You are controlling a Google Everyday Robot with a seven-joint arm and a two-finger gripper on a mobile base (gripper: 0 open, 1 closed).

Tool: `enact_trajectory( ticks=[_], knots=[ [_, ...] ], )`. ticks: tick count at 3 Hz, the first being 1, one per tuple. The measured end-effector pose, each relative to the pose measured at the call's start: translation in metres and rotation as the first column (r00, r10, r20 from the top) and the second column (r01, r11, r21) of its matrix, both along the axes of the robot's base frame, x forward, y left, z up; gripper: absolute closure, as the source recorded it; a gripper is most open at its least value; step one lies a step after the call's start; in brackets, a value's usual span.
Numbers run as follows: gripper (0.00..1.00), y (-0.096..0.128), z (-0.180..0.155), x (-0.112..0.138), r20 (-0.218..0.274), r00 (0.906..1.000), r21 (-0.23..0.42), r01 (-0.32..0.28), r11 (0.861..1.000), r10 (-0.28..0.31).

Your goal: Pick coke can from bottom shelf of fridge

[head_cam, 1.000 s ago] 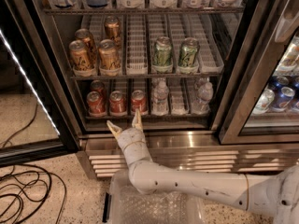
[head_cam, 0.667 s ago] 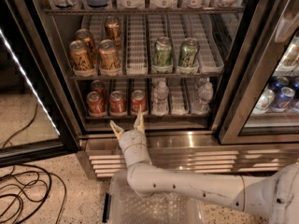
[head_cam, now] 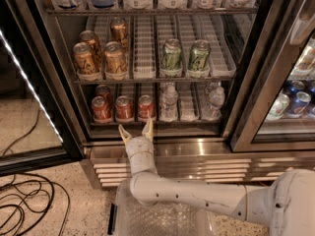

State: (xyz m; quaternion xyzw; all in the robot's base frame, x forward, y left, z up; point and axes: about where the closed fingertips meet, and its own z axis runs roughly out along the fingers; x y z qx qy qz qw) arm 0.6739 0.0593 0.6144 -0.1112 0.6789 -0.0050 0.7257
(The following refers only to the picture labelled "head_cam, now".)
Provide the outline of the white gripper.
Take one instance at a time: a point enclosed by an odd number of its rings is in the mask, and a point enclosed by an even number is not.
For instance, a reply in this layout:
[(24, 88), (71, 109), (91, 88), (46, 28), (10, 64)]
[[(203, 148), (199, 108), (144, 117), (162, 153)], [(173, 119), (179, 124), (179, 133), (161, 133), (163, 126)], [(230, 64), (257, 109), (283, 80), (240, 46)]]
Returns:
[(133, 138), (122, 125), (118, 126), (118, 131), (122, 141), (126, 145), (126, 152), (129, 157), (143, 152), (154, 153), (154, 145), (152, 143), (152, 140), (154, 139), (153, 129), (154, 123), (151, 118), (147, 120), (147, 123), (142, 131), (143, 137)]

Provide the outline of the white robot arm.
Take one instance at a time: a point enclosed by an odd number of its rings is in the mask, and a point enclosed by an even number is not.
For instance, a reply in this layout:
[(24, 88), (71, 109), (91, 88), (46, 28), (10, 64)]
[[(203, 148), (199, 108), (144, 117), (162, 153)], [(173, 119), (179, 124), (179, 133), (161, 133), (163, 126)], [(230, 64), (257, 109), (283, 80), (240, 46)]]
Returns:
[(269, 187), (175, 181), (158, 174), (153, 121), (134, 137), (118, 131), (130, 162), (130, 191), (142, 205), (175, 202), (265, 225), (270, 236), (315, 236), (315, 172), (294, 169)]

